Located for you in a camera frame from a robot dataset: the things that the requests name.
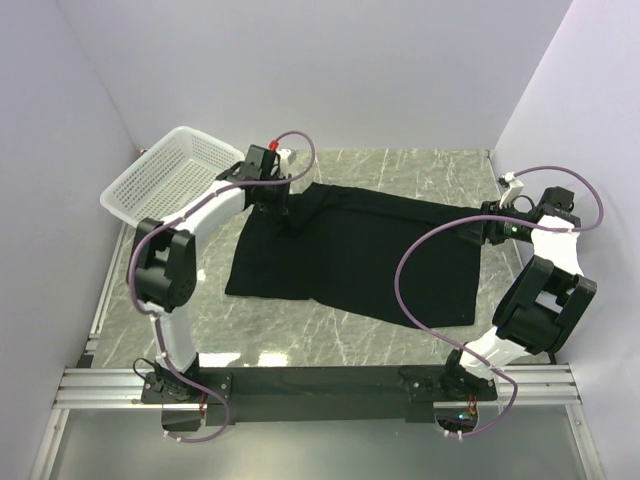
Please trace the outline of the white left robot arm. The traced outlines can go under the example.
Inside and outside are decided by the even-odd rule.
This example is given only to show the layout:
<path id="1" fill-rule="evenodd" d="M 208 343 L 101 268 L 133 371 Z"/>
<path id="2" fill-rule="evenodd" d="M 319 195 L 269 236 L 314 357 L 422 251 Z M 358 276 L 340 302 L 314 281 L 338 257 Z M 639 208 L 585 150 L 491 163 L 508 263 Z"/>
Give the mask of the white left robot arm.
<path id="1" fill-rule="evenodd" d="M 201 244 L 228 220 L 253 205 L 281 206 L 296 179 L 282 164 L 280 140 L 252 145 L 211 186 L 177 212 L 141 220 L 135 231 L 127 281 L 134 307 L 151 321 L 156 383 L 176 401 L 224 396 L 201 379 L 186 304 L 197 283 Z"/>

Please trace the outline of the black t shirt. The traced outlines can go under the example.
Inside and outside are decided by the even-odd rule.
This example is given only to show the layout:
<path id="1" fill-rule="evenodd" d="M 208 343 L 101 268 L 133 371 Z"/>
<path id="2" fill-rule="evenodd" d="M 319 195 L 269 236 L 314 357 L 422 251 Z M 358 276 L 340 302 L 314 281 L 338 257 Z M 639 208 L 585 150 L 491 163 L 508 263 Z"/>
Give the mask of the black t shirt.
<path id="1" fill-rule="evenodd" d="M 288 199 L 296 235 L 280 236 L 277 217 L 253 213 L 240 234 L 225 292 L 229 296 L 315 300 L 411 327 L 406 306 L 430 328 L 475 321 L 481 247 L 454 228 L 410 253 L 394 292 L 397 265 L 422 235 L 476 215 L 371 190 L 314 183 Z"/>

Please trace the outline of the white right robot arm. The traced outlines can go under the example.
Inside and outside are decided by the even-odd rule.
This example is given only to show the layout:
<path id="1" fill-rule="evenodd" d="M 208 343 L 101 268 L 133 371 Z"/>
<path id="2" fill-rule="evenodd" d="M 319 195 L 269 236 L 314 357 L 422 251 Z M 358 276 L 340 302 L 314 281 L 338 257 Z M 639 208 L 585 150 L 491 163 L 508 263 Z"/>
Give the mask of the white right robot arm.
<path id="1" fill-rule="evenodd" d="M 517 211 L 511 203 L 486 201 L 481 213 L 498 220 L 454 228 L 478 245 L 499 245 L 508 239 L 529 243 L 533 256 L 498 304 L 491 328 L 467 344 L 485 360 L 461 349 L 447 357 L 438 377 L 444 395 L 460 399 L 485 392 L 494 367 L 542 352 L 555 353 L 567 341 L 597 291 L 596 282 L 584 275 L 578 263 L 575 229 L 581 220 L 573 209 L 573 192 L 549 187 L 527 212 Z"/>

